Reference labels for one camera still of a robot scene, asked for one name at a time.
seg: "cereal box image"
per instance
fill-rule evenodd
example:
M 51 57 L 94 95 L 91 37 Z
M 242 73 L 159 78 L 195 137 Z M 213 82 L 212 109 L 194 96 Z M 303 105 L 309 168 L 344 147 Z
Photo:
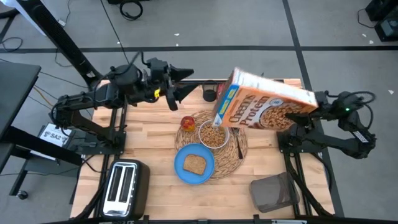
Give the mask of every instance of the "cereal box image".
M 287 113 L 318 108 L 315 94 L 235 68 L 214 107 L 214 126 L 283 131 L 294 122 Z

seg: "blue plate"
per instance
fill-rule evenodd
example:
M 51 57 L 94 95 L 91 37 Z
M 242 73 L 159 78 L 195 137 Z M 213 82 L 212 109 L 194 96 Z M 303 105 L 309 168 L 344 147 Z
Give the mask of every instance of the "blue plate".
M 183 169 L 184 160 L 187 155 L 202 156 L 206 160 L 206 169 L 203 175 L 194 174 Z M 215 160 L 211 151 L 202 144 L 187 144 L 182 147 L 174 159 L 174 170 L 177 176 L 187 184 L 202 184 L 208 180 L 213 174 L 215 168 Z

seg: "slice of bread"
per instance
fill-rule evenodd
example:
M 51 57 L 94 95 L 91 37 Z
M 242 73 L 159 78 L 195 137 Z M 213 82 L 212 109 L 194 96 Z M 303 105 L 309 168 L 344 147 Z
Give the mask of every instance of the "slice of bread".
M 202 156 L 189 154 L 184 160 L 183 169 L 194 174 L 203 175 L 206 168 L 206 160 Z

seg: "wooden table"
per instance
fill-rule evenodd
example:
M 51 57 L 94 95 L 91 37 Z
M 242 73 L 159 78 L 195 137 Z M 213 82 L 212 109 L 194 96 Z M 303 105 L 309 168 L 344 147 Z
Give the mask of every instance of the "wooden table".
M 300 79 L 284 81 L 301 86 Z M 205 102 L 201 94 L 199 86 L 178 105 L 178 111 L 170 111 L 165 98 L 154 104 L 130 106 L 127 110 L 126 149 L 121 158 L 137 159 L 150 167 L 145 215 L 151 220 L 252 219 L 254 214 L 259 214 L 260 218 L 293 218 L 292 207 L 260 213 L 254 208 L 249 193 L 251 181 L 286 171 L 273 131 L 245 129 L 248 154 L 242 166 L 229 177 L 187 185 L 175 175 L 174 139 L 181 118 L 199 110 L 213 109 L 214 103 Z M 106 126 L 110 117 L 111 110 L 98 108 L 93 121 Z M 327 211 L 334 213 L 323 165 L 310 154 L 302 154 L 301 159 L 307 187 Z M 103 156 L 97 155 L 90 164 L 100 170 L 102 161 Z M 78 215 L 90 201 L 99 179 L 100 174 L 86 165 L 81 168 L 71 217 Z M 304 214 L 302 200 L 300 211 Z

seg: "round placemat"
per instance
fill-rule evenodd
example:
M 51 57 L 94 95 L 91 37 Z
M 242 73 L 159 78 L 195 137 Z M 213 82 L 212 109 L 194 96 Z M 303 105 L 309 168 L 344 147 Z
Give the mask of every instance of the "round placemat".
M 199 111 L 192 115 L 195 119 L 195 130 L 194 131 L 183 131 L 181 128 L 177 131 L 175 137 L 175 149 L 178 151 L 182 147 L 191 143 L 200 143 L 199 140 L 199 127 L 203 122 L 213 119 L 212 111 Z M 210 149 L 215 159 L 215 171 L 209 180 L 222 179 L 231 175 L 242 163 L 248 152 L 248 141 L 244 131 L 240 128 L 239 134 L 232 132 L 229 128 L 229 140 L 225 146 L 220 149 Z M 239 159 L 238 156 L 238 139 L 241 147 L 243 159 Z

